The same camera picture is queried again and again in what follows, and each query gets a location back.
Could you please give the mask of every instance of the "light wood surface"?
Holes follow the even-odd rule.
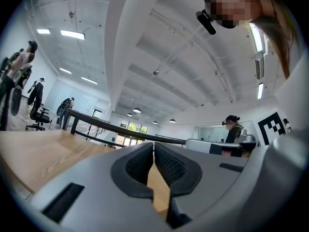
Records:
[[[121,149],[97,145],[64,130],[0,133],[1,163],[30,193],[79,161],[113,150]],[[168,208],[169,188],[155,164],[149,172],[148,186],[154,190],[154,208],[163,212]]]

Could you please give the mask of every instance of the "ceiling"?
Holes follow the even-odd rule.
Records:
[[[59,74],[98,82],[114,112],[139,107],[146,123],[163,123],[201,104],[224,106],[257,99],[251,30],[214,23],[211,36],[196,19],[203,0],[31,0],[29,26],[48,28],[36,37]],[[60,35],[85,33],[85,40]],[[272,96],[283,82],[276,56],[265,59],[266,89]],[[59,67],[71,71],[68,75]]]
[[[104,32],[110,0],[26,0],[28,26],[57,74],[108,93]],[[39,34],[36,29],[50,29]],[[62,36],[60,30],[85,34],[85,40]],[[61,71],[63,68],[71,74]],[[81,79],[93,80],[98,85]]]

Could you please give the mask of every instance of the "ceiling light fixture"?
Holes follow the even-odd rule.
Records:
[[[59,69],[60,69],[61,71],[63,71],[63,72],[66,72],[66,73],[72,74],[72,72],[69,72],[69,71],[67,71],[67,70],[65,70],[65,69],[63,69],[63,68],[60,68],[60,67],[59,67]]]
[[[262,40],[261,40],[261,35],[259,32],[259,29],[256,27],[255,24],[249,23],[251,27],[251,31],[253,34],[254,42],[255,42],[255,48],[258,52],[263,50],[263,45],[262,45]]]
[[[141,113],[141,110],[140,110],[138,107],[134,108],[133,111],[134,111],[135,113],[138,113],[138,114]]]
[[[84,79],[84,80],[86,80],[86,81],[88,81],[88,82],[90,82],[90,83],[98,84],[97,82],[94,82],[94,81],[89,80],[89,79],[87,79],[87,78],[84,78],[84,77],[82,77],[82,76],[81,76],[81,78]]]
[[[69,37],[77,38],[77,39],[80,39],[80,40],[84,40],[85,39],[85,34],[84,33],[77,33],[77,32],[61,30],[61,34],[63,36],[69,36]]]
[[[49,29],[37,29],[39,34],[50,34]]]
[[[259,85],[259,92],[257,94],[257,99],[258,100],[262,98],[263,88],[264,88],[264,83],[260,83],[260,85]]]

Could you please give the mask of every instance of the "air conditioning vent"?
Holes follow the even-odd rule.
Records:
[[[256,67],[256,78],[261,80],[264,77],[264,59],[263,57],[260,59],[255,59],[255,67]]]

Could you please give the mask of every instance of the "black jacket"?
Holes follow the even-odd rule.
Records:
[[[38,102],[38,104],[41,105],[42,102],[42,96],[43,96],[43,85],[42,83],[38,83],[34,90],[31,92],[29,98],[28,98],[28,105],[31,105],[34,101],[34,99]]]
[[[236,134],[239,130],[243,129],[244,127],[240,124],[236,124],[227,135],[227,138],[225,140],[226,143],[233,144],[236,139]],[[222,150],[224,151],[231,151],[231,156],[233,157],[241,157],[242,150],[235,149],[235,148],[229,148],[229,147],[222,147]]]

